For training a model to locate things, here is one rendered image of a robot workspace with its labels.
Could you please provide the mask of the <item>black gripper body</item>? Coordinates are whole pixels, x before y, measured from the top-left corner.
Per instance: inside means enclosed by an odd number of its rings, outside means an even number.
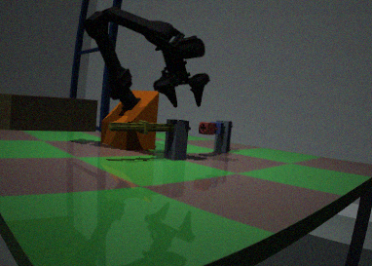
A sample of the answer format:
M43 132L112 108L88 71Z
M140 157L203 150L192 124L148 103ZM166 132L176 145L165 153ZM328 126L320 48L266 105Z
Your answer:
M203 85L210 81L209 76L207 74L195 74L194 76L189 78L191 74L187 73L185 64L187 64L187 61L183 59L173 63L166 63L164 71L170 73L170 70L173 68L180 75L179 85L189 84L191 88L202 87ZM154 81L153 83L154 91L158 91L158 88L156 87L158 80Z

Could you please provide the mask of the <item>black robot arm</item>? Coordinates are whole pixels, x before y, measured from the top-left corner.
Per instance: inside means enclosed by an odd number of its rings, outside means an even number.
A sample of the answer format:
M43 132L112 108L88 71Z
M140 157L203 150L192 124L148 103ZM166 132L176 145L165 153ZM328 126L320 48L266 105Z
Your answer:
M144 35L151 44L157 46L155 51L162 50L165 63L205 55L205 45L197 35L183 38L185 34L176 30L168 22L144 19L123 11L117 6L92 14L85 20L83 26L88 35L95 39L109 70L110 97L113 100L119 99L124 104L123 110L132 110L141 101L141 97L135 97L131 92L130 71L122 67L109 39L108 25L110 21ZM174 39L170 43L173 36ZM171 93L174 87L179 85L180 75L173 68L170 73L162 71L162 77L159 78L156 87L161 94Z

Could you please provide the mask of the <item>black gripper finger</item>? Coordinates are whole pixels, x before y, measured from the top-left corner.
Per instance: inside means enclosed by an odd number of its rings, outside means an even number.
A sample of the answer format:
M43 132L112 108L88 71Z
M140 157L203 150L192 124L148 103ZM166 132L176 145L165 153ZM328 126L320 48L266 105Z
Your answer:
M177 107L177 99L176 99L176 93L175 88L171 93L164 93L166 97L169 99L169 101L172 103L172 105L176 108Z
M197 103L198 107L201 106L202 96L203 96L203 91L204 91L205 85L203 85L202 87L199 87L199 88L190 89L194 93L194 97L195 97L195 100L196 100L196 103Z

